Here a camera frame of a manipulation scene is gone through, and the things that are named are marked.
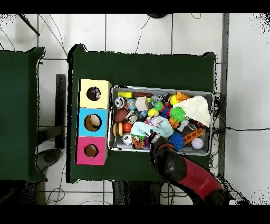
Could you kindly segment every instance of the metal tray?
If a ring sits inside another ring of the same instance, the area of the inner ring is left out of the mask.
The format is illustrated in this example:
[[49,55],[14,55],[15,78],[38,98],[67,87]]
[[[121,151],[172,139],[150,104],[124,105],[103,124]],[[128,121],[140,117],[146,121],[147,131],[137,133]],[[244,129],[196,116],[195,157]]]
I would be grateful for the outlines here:
[[214,111],[214,95],[211,92],[200,92],[200,91],[188,91],[188,90],[175,90],[175,89],[157,89],[157,88],[146,88],[146,87],[133,87],[127,86],[127,88],[122,88],[120,86],[113,86],[110,92],[110,105],[112,105],[109,111],[109,125],[108,125],[108,139],[107,144],[110,150],[115,151],[131,151],[131,152],[149,152],[147,149],[137,150],[133,148],[132,145],[125,145],[122,141],[122,137],[114,137],[112,133],[113,118],[114,114],[117,111],[116,106],[114,105],[114,100],[118,96],[118,92],[145,92],[151,93],[153,95],[160,94],[164,95],[169,93],[170,95],[176,94],[177,91],[180,91],[189,97],[193,96],[203,96],[208,102],[208,109],[210,112],[210,126],[209,128],[204,127],[204,134],[200,138],[204,141],[204,146],[200,150],[195,150],[192,148],[191,143],[188,143],[184,146],[181,151],[178,151],[178,154],[186,155],[198,155],[205,156],[208,155],[211,151],[212,143],[212,131],[213,131],[213,111]]

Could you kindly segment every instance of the hole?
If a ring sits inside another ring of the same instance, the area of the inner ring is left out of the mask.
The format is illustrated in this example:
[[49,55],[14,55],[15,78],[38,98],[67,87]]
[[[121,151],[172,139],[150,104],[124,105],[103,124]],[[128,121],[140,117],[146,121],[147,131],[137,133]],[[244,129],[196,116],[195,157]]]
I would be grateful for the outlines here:
[[85,117],[83,125],[87,130],[96,132],[101,127],[101,118],[97,114],[89,114]]
[[87,147],[85,147],[84,153],[86,156],[94,158],[99,153],[99,150],[95,145],[90,144]]
[[100,99],[100,90],[98,87],[90,87],[88,90],[87,90],[87,98],[90,99],[91,101],[97,101],[98,99]]

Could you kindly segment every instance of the table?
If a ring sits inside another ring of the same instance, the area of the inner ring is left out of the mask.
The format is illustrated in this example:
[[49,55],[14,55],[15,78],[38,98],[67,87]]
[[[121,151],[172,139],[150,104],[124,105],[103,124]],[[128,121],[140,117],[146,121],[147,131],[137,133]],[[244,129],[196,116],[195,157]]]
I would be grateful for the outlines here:
[[[78,79],[107,80],[112,85],[213,92],[214,53],[197,56],[86,52],[83,45],[76,44],[67,60],[67,182],[77,179],[165,181],[156,175],[147,153],[109,151],[104,166],[74,164]],[[187,157],[209,169],[210,155]]]

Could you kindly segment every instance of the blue box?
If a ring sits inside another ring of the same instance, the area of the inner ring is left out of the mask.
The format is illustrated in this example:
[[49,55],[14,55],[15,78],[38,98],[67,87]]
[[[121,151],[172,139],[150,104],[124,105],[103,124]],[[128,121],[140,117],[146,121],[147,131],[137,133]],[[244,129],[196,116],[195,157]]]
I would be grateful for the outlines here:
[[[84,127],[84,119],[87,115],[96,114],[101,118],[101,126],[95,131],[91,132]],[[108,122],[108,110],[107,109],[93,109],[80,107],[79,113],[79,136],[85,137],[106,137],[107,122]]]

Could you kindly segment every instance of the white baseball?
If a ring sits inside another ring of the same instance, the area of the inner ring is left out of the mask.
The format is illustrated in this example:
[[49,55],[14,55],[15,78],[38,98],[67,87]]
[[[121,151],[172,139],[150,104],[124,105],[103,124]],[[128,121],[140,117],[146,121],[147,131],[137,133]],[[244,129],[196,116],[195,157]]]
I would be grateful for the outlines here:
[[201,140],[200,138],[195,138],[195,139],[191,142],[191,144],[192,144],[192,147],[193,147],[194,149],[200,150],[200,149],[203,147],[203,145],[204,145],[204,141]]

